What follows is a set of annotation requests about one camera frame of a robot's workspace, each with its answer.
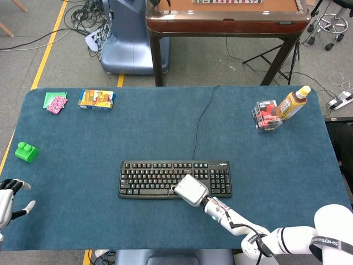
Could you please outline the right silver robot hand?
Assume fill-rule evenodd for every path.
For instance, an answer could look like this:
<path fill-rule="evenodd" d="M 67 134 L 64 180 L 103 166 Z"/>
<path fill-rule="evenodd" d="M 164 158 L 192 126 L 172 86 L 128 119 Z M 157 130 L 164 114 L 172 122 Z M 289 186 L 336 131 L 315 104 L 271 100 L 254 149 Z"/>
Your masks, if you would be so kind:
<path fill-rule="evenodd" d="M 173 185 L 171 191 L 193 207 L 199 207 L 202 200 L 209 196 L 209 189 L 190 174 L 182 178 L 177 185 Z"/>

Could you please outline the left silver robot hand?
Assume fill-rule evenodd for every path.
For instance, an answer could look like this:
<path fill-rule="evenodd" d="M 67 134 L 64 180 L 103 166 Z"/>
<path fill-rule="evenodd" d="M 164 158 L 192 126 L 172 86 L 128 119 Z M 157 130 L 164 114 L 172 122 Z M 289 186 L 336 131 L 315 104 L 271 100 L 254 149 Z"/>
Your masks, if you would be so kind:
<path fill-rule="evenodd" d="M 21 188 L 31 190 L 30 184 L 21 179 L 5 179 L 1 181 L 1 229 L 8 226 L 12 220 L 28 215 L 36 204 L 36 201 L 32 200 L 22 210 L 13 211 L 15 195 Z"/>

